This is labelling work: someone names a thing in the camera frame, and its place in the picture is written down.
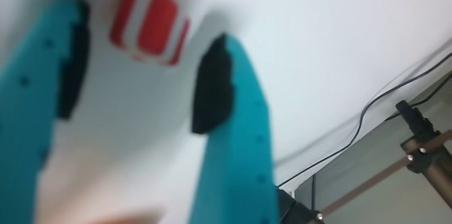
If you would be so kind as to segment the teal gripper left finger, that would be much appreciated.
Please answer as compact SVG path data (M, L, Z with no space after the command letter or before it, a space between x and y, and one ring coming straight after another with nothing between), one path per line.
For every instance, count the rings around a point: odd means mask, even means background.
M90 7L57 0L25 34L1 74L1 222L32 223L37 177L54 123L69 119L88 67Z

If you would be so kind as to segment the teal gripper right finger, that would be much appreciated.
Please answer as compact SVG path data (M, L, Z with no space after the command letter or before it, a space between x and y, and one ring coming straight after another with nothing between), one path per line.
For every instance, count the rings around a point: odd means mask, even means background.
M268 106L246 51L225 33L198 67L191 130L207 144L190 223L277 223Z

